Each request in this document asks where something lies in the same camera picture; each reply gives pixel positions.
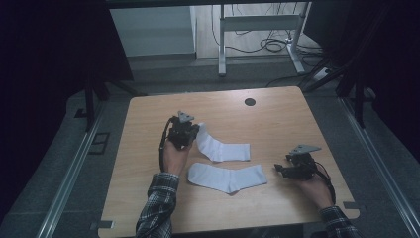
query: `black cable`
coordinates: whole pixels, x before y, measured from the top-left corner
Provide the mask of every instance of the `black cable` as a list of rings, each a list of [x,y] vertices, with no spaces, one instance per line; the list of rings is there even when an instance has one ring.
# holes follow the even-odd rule
[[[327,175],[324,175],[322,172],[320,172],[318,168],[312,169],[308,164],[300,163],[300,165],[306,167],[307,169],[312,171],[314,174],[317,174],[325,182],[325,185],[327,186],[328,190],[330,190],[331,199],[333,203],[336,204],[336,191],[334,190],[333,184],[331,183],[331,177],[328,175],[328,172],[327,170],[325,170],[323,165],[321,165],[318,162],[315,162],[315,164],[320,165]]]
[[[305,51],[305,50],[302,50],[302,49],[299,49],[299,48],[296,48],[296,50],[298,51],[298,52],[300,52],[300,54],[301,55],[304,55],[304,56],[316,56],[316,57],[325,57],[325,56],[327,56],[327,54],[324,54],[324,53],[322,53],[322,52],[308,52],[308,51]]]
[[[293,14],[294,14],[294,11],[296,11],[296,6],[297,6],[297,3],[294,4]]]
[[[288,36],[288,39],[291,39],[291,33],[290,33],[291,31],[290,30],[288,30],[288,31],[287,30],[284,30],[284,31],[286,31],[287,36]]]
[[[286,9],[286,5],[287,5],[287,3],[288,3],[288,2],[284,3],[284,6],[283,6],[283,11],[281,12],[281,15],[282,15],[282,14],[284,14],[284,9]]]
[[[327,63],[330,62],[329,58],[322,58],[315,67],[312,68],[312,70],[306,74],[305,77],[302,78],[302,80],[297,84],[297,87],[300,89],[304,88],[308,81],[314,76],[314,74],[323,66],[327,65]]]
[[[278,15],[278,13],[280,13],[280,9],[281,9],[281,3],[278,5],[278,8],[277,8],[277,13],[274,13],[275,15]]]
[[[163,150],[164,150],[164,142],[166,141],[167,128],[169,127],[170,122],[173,122],[175,118],[176,117],[171,117],[169,118],[169,120],[167,120],[166,126],[164,126],[164,130],[161,133],[160,145],[158,146],[158,164],[159,164],[161,172],[164,172]]]
[[[243,15],[243,14],[242,14],[242,12],[239,10],[238,5],[239,5],[239,4],[237,4],[237,9],[238,9],[238,11],[241,13],[241,15]],[[232,9],[232,16],[235,16],[235,12],[234,12],[234,5],[233,5],[233,4],[231,5],[231,9]],[[236,35],[238,35],[238,36],[241,36],[241,35],[247,34],[247,33],[249,33],[249,32],[251,32],[251,31],[245,31],[245,32],[242,32],[242,33],[238,33],[237,31],[235,31],[235,34],[236,34]]]
[[[274,3],[271,3],[271,6],[269,6],[269,8],[266,10],[265,14],[267,14],[267,13],[268,13],[268,11],[269,11],[269,9],[273,8],[273,6],[274,6]]]
[[[305,63],[306,65],[308,65],[308,66],[312,66],[312,67],[314,67],[314,66],[316,66],[317,64],[310,64],[309,62],[307,62],[305,59],[306,58],[322,58],[322,56],[303,56],[302,57],[302,62],[303,63]]]
[[[286,42],[278,39],[266,38],[260,41],[260,46],[266,48],[269,52],[278,53],[286,47]],[[270,49],[269,46],[278,46],[279,49],[273,50]]]
[[[279,80],[290,79],[290,78],[297,78],[297,77],[301,77],[301,76],[306,76],[307,74],[309,74],[309,73],[305,73],[305,74],[302,74],[302,75],[296,75],[296,76],[287,76],[287,77],[276,78],[276,79],[270,81],[269,83],[267,83],[265,85],[265,87],[269,87],[270,84],[272,84],[272,83],[274,83],[276,81],[279,81]]]
[[[218,46],[220,46],[220,44],[219,44],[219,42],[217,41],[217,39],[216,39],[216,35],[215,35],[215,33],[214,33],[214,23],[213,23],[213,5],[211,6],[211,30],[212,30],[212,33],[213,33],[213,39],[214,39],[214,41],[216,42],[216,44],[218,45]],[[259,48],[259,49],[257,49],[257,50],[254,50],[254,51],[244,51],[244,50],[240,50],[240,49],[237,49],[237,48],[234,48],[234,47],[225,47],[225,48],[228,48],[228,49],[232,49],[232,50],[235,50],[235,51],[238,51],[238,52],[242,52],[242,53],[255,53],[255,52],[259,52],[259,51],[261,51],[261,50],[263,50],[264,48],[266,48],[266,46],[267,46],[267,44],[263,44],[263,42],[264,41],[269,41],[270,40],[270,38],[269,38],[269,36],[271,35],[271,33],[272,33],[272,31],[270,31],[270,33],[268,34],[268,37],[267,37],[267,39],[265,39],[265,40],[262,40],[261,42],[260,42],[260,45],[262,46],[261,48]]]
[[[323,50],[323,48],[317,48],[317,47],[306,47],[306,46],[300,46],[298,44],[296,44],[297,47],[301,47],[301,48],[307,48],[307,49],[316,49],[316,50]]]

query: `metal frame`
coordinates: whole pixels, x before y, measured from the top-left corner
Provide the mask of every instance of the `metal frame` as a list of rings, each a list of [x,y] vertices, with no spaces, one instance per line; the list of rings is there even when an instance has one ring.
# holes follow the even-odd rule
[[[59,186],[59,189],[52,201],[49,211],[43,221],[43,224],[38,231],[37,238],[51,238],[55,232],[58,221],[64,211],[67,204],[68,198],[73,190],[74,184],[76,183],[77,177],[83,166],[84,160],[89,151],[90,145],[94,139],[96,131],[98,130],[99,124],[102,120],[102,114],[105,110],[105,102],[100,102],[97,107],[96,119],[92,123],[91,130],[87,131],[83,137],[83,141],[74,156],[64,179]]]
[[[388,167],[383,162],[383,158],[380,155],[380,152],[375,147],[373,141],[370,139],[370,136],[368,135],[366,129],[361,127],[357,119],[353,117],[353,114],[355,112],[352,108],[351,103],[349,102],[349,99],[339,98],[339,103],[343,107],[347,118],[350,121],[350,124],[352,125],[356,135],[360,139],[362,145],[364,146],[367,152],[367,156],[369,157],[372,166],[376,170],[377,175],[382,181],[383,186],[388,192],[389,197],[393,201],[411,236],[413,238],[420,237],[420,219],[417,215],[416,210],[410,204],[408,198],[393,178],[392,173],[389,171]]]
[[[287,42],[286,47],[297,74],[305,73],[305,69],[297,55],[296,46],[302,32],[308,5],[309,3],[306,2],[303,11],[299,15],[233,17],[225,17],[225,5],[220,5],[219,75],[226,75],[225,32],[267,30],[295,30],[293,39]]]

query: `white sock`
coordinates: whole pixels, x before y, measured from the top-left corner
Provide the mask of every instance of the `white sock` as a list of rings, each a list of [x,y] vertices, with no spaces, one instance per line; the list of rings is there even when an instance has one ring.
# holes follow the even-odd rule
[[[188,180],[226,193],[266,183],[261,165],[240,170],[228,170],[195,163],[188,171]]]
[[[249,161],[250,144],[224,144],[210,136],[206,124],[200,123],[196,142],[198,150],[206,155],[210,161]]]

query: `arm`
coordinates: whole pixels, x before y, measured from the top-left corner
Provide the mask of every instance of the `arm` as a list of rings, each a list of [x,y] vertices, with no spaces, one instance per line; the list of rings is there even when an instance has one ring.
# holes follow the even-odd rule
[[[136,237],[170,237],[170,215],[176,207],[179,175],[185,167],[189,149],[177,150],[170,141],[164,144],[164,173],[154,175],[148,201],[136,226]]]
[[[322,168],[318,167],[318,170],[325,174],[325,171]],[[328,237],[363,237],[342,212],[340,207],[334,205],[328,187],[319,176],[315,175],[310,180],[297,180],[296,184],[318,207],[322,220],[326,225]]]

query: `wall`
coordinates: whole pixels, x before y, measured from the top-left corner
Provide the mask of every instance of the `wall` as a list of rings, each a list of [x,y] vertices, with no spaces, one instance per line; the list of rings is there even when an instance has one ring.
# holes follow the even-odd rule
[[[110,11],[127,57],[195,53],[193,7]]]

